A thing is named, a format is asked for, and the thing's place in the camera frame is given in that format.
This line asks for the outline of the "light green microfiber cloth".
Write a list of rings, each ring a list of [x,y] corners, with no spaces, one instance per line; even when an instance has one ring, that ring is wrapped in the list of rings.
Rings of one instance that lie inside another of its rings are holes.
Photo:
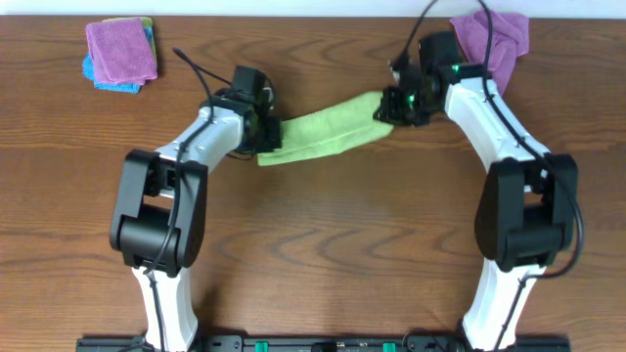
[[[282,146],[259,154],[259,166],[278,165],[336,155],[388,136],[393,126],[373,119],[381,91],[283,121]]]

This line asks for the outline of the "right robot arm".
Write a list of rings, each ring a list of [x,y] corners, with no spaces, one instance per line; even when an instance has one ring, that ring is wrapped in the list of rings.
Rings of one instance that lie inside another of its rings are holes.
[[[569,246],[579,253],[584,238],[576,201],[578,169],[568,154],[553,154],[516,119],[495,81],[478,64],[392,66],[395,83],[385,88],[373,118],[396,126],[420,126],[444,113],[461,128],[486,178],[474,218],[483,266],[473,302],[460,321],[461,337],[450,351],[555,351],[567,342],[529,341],[516,325],[531,289],[564,276],[550,272]]]

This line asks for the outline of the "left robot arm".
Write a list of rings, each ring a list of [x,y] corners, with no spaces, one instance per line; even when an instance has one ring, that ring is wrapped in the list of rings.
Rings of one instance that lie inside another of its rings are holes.
[[[205,232],[209,174],[228,154],[280,145],[269,98],[213,97],[175,139],[125,157],[110,243],[142,291],[148,329],[142,348],[187,351],[199,320],[191,302],[191,267]]]

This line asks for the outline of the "crumpled purple cloth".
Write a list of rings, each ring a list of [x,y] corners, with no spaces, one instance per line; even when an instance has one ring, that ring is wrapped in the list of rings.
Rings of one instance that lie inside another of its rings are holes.
[[[500,95],[505,93],[513,75],[518,57],[529,52],[529,18],[518,13],[490,12],[492,42],[488,70]],[[487,48],[487,13],[479,10],[472,15],[457,16],[450,20],[461,48],[472,64],[483,64]]]

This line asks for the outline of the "folded green cloth in stack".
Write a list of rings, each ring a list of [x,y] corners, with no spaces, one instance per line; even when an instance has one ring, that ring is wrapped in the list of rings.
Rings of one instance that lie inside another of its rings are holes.
[[[103,20],[103,22],[124,21],[124,20],[130,20],[130,19],[131,18],[112,18],[112,19]],[[140,20],[142,24],[145,35],[147,37],[147,41],[151,47],[153,56],[155,57],[155,60],[157,60],[157,49],[156,49],[156,43],[154,39],[154,32],[153,32],[153,25],[154,25],[153,19],[149,17],[138,17],[138,19]]]

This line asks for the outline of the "folded pink cloth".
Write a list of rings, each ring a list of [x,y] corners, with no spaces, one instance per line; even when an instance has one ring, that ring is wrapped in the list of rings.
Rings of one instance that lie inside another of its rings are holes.
[[[94,78],[104,84],[143,85],[157,78],[154,41],[146,35],[145,18],[117,18],[85,27]]]

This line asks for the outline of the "folded blue cloth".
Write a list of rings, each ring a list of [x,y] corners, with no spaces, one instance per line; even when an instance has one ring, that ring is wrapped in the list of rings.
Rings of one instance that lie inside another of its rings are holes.
[[[95,70],[94,56],[89,51],[82,62],[82,74],[85,78],[91,80],[94,87],[100,90],[114,91],[121,93],[138,94],[141,87],[146,83],[146,80],[140,80],[137,82],[124,82],[124,83],[105,83],[97,80]]]

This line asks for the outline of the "black mounting rail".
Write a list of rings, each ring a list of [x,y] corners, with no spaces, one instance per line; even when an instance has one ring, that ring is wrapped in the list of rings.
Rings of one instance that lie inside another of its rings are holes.
[[[85,337],[76,341],[77,352],[158,351],[142,336],[121,338]],[[410,335],[394,338],[252,338],[215,335],[196,340],[192,352],[468,352],[473,350],[461,338],[451,335]],[[569,352],[562,337],[518,337],[505,350],[516,352]]]

